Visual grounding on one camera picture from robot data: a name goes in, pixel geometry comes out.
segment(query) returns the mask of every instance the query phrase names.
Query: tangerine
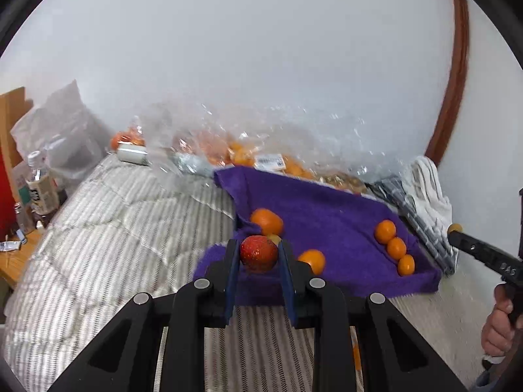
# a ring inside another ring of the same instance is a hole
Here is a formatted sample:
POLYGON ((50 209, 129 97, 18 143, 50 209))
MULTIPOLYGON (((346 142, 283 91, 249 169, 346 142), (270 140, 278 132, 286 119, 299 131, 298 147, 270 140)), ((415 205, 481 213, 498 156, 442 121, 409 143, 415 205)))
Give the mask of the tangerine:
POLYGON ((200 131, 196 140, 211 165, 224 167, 231 161, 227 141, 219 134, 212 131, 200 131))
POLYGON ((282 157, 283 162, 285 163, 285 169, 283 170, 284 174, 293 176, 303 175, 303 167, 297 160, 295 160, 295 158, 288 155, 283 155, 282 157))
POLYGON ((145 146, 145 140, 142 137, 140 137, 138 134, 134 135, 131 138, 131 142, 135 146, 145 146))
POLYGON ((407 246, 399 237, 394 237, 387 243, 387 253, 392 259, 399 261, 407 254, 407 246))
POLYGON ((396 225, 391 220, 381 221, 376 225, 374 230, 374 237, 378 243, 386 245, 391 239, 396 236, 396 225))
POLYGON ((314 174, 309 169, 304 169, 300 177, 305 178, 306 180, 314 180, 314 174))
POLYGON ((411 275, 414 273, 415 267, 414 258, 407 254, 397 263, 397 273, 401 276, 411 275))
POLYGON ((271 210, 259 208, 250 215, 250 222, 260 226, 264 236, 275 234, 280 236, 283 232, 283 220, 271 210))
POLYGON ((242 149, 242 148, 235 150, 231 155, 231 161, 235 166, 242 165, 245 167, 253 167, 254 166, 253 151, 249 150, 249 149, 242 149))
POLYGON ((306 250, 297 260, 309 264, 314 275, 320 275, 325 268, 325 255, 317 249, 306 250))
POLYGON ((111 144, 110 144, 111 149, 117 150, 118 146, 122 143, 131 144, 131 136, 129 133, 123 133, 123 132, 116 133, 113 136, 113 138, 111 139, 111 144))
POLYGON ((243 146, 237 142, 237 141, 231 141, 229 142, 229 151, 230 152, 238 152, 238 150, 242 150, 243 146))

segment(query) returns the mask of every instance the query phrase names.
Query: white towel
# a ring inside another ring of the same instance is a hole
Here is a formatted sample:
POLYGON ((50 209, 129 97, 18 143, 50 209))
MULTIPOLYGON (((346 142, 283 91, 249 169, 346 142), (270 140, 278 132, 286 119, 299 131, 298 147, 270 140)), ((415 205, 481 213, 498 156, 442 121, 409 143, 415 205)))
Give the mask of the white towel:
POLYGON ((447 229, 452 224, 452 205, 443 195, 434 162, 418 156, 408 165, 402 175, 405 193, 412 197, 416 212, 434 233, 443 239, 445 247, 452 252, 447 240, 447 229))

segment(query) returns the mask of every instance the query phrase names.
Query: metal screw head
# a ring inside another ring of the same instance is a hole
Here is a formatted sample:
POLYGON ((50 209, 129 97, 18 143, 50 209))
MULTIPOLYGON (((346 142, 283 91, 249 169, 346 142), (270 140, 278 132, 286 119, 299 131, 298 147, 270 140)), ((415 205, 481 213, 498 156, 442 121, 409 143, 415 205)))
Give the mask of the metal screw head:
POLYGON ((207 279, 198 279, 194 282, 196 289, 206 289, 211 285, 211 282, 207 279))
POLYGON ((309 284, 315 289, 321 289, 325 287, 325 280, 320 279, 319 277, 315 277, 314 279, 310 280, 309 284))
POLYGON ((137 293, 134 298, 132 298, 134 303, 137 305, 143 305, 149 300, 149 295, 147 293, 137 293))
POLYGON ((381 293, 374 292, 372 295, 370 295, 370 301, 372 303, 377 303, 378 305, 381 305, 385 302, 385 296, 383 296, 381 293))

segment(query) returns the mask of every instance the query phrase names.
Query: wooden table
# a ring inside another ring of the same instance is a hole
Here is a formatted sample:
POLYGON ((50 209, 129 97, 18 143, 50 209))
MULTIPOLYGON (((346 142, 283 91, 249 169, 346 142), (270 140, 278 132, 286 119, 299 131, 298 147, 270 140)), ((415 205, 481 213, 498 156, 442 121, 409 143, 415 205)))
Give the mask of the wooden table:
POLYGON ((35 250, 42 235, 32 231, 27 235, 27 243, 20 245, 20 249, 10 252, 0 252, 0 276, 5 279, 9 287, 14 289, 24 271, 27 260, 35 250))

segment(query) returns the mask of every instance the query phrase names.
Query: human hand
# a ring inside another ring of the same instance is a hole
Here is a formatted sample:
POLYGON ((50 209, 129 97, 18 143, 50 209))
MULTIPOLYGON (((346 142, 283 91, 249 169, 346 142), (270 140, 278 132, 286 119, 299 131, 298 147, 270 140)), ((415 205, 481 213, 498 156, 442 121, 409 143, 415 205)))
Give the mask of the human hand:
MULTIPOLYGON (((505 285, 499 284, 494 289, 496 305, 481 330, 481 346, 486 354, 505 356, 512 348, 515 330, 508 320, 513 310, 512 301, 507 297, 505 285)), ((516 329, 523 328, 523 315, 516 320, 516 329)))

